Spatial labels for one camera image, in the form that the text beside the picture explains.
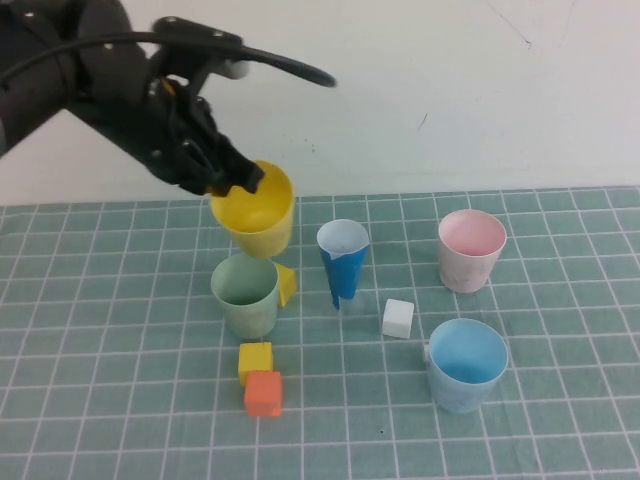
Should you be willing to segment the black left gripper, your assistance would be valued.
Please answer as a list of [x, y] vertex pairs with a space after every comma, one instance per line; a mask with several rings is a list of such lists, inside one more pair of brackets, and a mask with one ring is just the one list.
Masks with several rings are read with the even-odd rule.
[[207, 102], [167, 79], [150, 82], [137, 103], [88, 95], [70, 111], [162, 182], [192, 194], [226, 197], [232, 187], [256, 194], [265, 173], [217, 128]]

